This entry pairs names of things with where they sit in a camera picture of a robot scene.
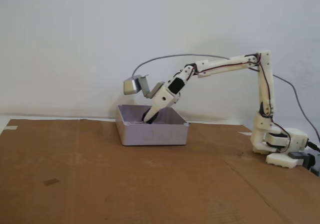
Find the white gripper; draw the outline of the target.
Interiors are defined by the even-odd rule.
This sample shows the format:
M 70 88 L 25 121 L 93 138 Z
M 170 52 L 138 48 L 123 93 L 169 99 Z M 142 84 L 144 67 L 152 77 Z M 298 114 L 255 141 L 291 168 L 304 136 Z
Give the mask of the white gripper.
M 180 96 L 173 94 L 166 86 L 162 86 L 154 97 L 154 102 L 151 108 L 145 113 L 145 121 L 153 122 L 158 112 L 166 107 L 171 107 L 180 99 Z

